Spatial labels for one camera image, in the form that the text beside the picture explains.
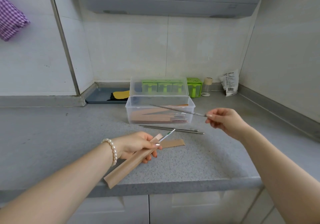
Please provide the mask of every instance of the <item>pearl bracelet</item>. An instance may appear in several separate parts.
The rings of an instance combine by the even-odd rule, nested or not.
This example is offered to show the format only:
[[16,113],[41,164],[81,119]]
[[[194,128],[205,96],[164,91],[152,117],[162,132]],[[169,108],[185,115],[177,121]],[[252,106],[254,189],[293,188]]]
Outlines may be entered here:
[[112,166],[116,165],[117,159],[118,159],[116,147],[114,146],[112,140],[109,139],[109,138],[103,139],[101,143],[104,143],[104,142],[109,143],[110,146],[111,146],[111,149],[112,149],[112,151],[113,151],[113,163],[112,163],[112,165],[111,165],[111,167],[112,167]]

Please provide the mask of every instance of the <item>kitchen counter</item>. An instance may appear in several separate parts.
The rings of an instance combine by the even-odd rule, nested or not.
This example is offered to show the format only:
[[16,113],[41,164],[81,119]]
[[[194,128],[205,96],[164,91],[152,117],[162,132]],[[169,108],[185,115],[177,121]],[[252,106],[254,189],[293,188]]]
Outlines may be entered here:
[[[193,99],[198,113],[216,107],[235,109],[278,149],[320,181],[320,144],[254,102],[241,96]],[[85,107],[0,108],[0,202],[6,202],[97,146],[103,138],[135,131],[155,136],[168,131],[130,125],[124,105]],[[191,124],[204,135],[175,132],[186,146],[159,151],[148,164],[140,164],[117,186],[100,181],[89,197],[169,194],[234,190],[262,186],[244,147],[194,116]]]

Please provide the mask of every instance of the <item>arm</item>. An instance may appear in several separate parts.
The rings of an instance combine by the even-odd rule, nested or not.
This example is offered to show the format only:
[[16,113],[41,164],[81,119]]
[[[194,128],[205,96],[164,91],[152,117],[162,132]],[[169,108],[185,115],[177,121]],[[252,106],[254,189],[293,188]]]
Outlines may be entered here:
[[320,183],[245,123],[233,109],[207,113],[206,123],[240,141],[287,223],[320,223]]
[[[137,132],[115,138],[113,142],[118,156],[127,158],[142,148],[156,148],[149,142],[151,139],[151,135]],[[100,144],[11,201],[0,210],[0,223],[65,223],[112,163],[110,145]]]

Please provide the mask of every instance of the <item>yellow sponge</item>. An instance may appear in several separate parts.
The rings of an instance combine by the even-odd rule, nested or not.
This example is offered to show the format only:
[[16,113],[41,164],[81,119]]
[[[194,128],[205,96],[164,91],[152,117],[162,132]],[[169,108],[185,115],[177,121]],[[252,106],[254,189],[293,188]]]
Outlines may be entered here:
[[116,99],[126,99],[130,96],[130,91],[124,91],[124,92],[114,92],[113,96]]

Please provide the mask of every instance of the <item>left hand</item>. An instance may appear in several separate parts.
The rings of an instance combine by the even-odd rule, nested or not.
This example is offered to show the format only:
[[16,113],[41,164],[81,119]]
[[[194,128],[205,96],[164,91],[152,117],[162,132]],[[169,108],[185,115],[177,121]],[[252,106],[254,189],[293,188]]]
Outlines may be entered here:
[[130,135],[114,138],[113,142],[119,149],[118,152],[121,154],[121,159],[128,159],[133,153],[141,150],[142,148],[154,148],[154,151],[142,160],[143,163],[148,163],[148,161],[151,160],[151,155],[154,157],[158,156],[156,149],[162,150],[162,146],[157,147],[154,143],[150,142],[152,138],[153,136],[148,133],[140,131]]

